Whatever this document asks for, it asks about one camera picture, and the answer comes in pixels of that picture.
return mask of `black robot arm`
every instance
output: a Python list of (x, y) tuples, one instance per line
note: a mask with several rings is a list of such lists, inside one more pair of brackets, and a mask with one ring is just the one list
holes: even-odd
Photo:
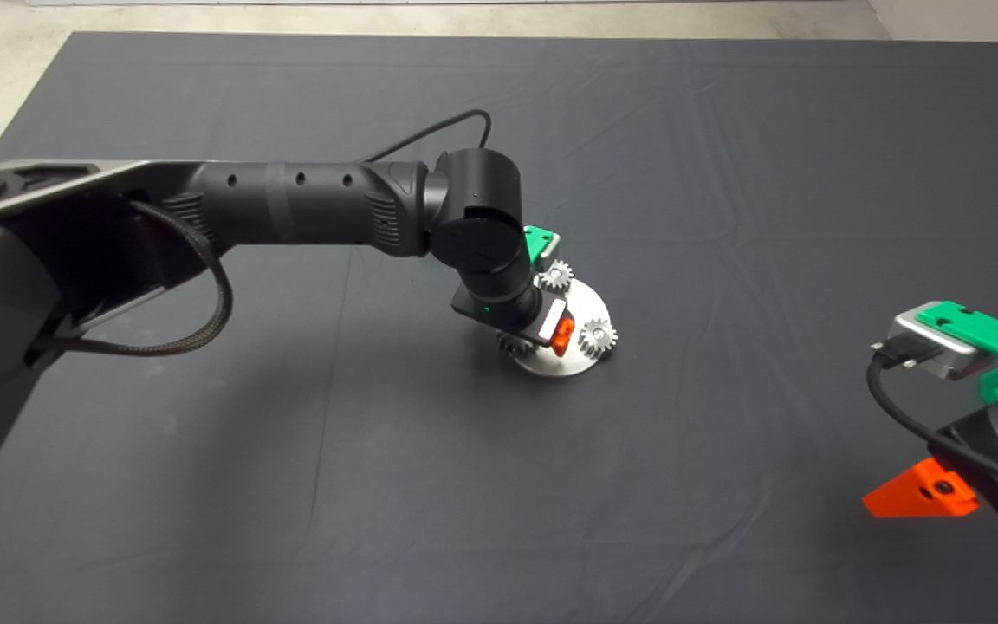
[[(394, 257), (432, 252), (460, 276), (456, 311), (539, 345), (550, 344), (555, 312), (566, 305), (535, 285), (518, 169), (495, 151), (444, 154), (432, 171), (419, 162), (5, 163), (0, 445), (60, 351), (190, 280), (205, 259), (213, 259), (222, 285), (217, 257), (239, 244), (367, 244)], [(211, 320), (215, 330), (229, 317), (224, 312)], [(190, 350), (203, 343), (181, 344)]]

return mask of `black fabric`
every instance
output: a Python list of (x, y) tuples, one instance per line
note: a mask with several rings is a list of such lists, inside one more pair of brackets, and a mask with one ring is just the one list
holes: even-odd
[[(998, 316), (998, 44), (81, 33), (0, 161), (355, 159), (468, 107), (617, 355), (532, 378), (432, 259), (235, 250), (208, 348), (44, 375), (0, 455), (0, 621), (998, 621), (995, 514), (859, 501), (926, 457), (867, 345), (931, 299)], [(887, 383), (931, 424), (979, 404)]]

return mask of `orange gripper pad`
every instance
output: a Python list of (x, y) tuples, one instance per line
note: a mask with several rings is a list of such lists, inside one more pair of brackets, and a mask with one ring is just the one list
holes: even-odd
[(554, 347), (554, 353), (558, 358), (565, 355), (567, 344), (572, 340), (572, 332), (575, 330), (575, 320), (571, 316), (565, 316), (557, 323), (557, 331), (554, 331), (554, 339), (550, 341)]
[(957, 517), (981, 507), (965, 479), (934, 458), (902, 471), (862, 501), (875, 517)]

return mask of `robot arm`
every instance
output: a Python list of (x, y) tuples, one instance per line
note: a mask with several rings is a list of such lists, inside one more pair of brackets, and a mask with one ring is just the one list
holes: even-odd
[[(998, 320), (950, 301), (903, 312), (875, 351), (868, 387), (880, 407), (927, 442), (923, 459), (864, 498), (876, 517), (950, 517), (977, 510), (979, 500), (998, 514)], [(985, 406), (937, 431), (888, 398), (880, 373), (922, 368), (938, 378), (979, 375)]]
[[(519, 344), (551, 347), (550, 358), (560, 359), (574, 324), (562, 289), (539, 287), (541, 262), (558, 240), (523, 229), (518, 169), (486, 149), (444, 154), (432, 171), (419, 162), (7, 163), (0, 166), (0, 445), (58, 351), (239, 244), (432, 253), (460, 276), (456, 312)], [(221, 330), (229, 284), (221, 265), (217, 271), (223, 313), (214, 330)]]

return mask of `cylindrical joint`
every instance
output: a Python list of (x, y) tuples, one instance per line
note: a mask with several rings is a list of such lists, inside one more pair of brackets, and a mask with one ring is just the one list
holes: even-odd
[(444, 155), (435, 169), (447, 191), (431, 221), (433, 256), (460, 273), (482, 307), (503, 309), (512, 322), (535, 315), (540, 297), (530, 288), (518, 167), (501, 153), (471, 149)]
[(423, 256), (426, 166), (418, 162), (209, 162), (189, 188), (227, 244), (369, 244)]

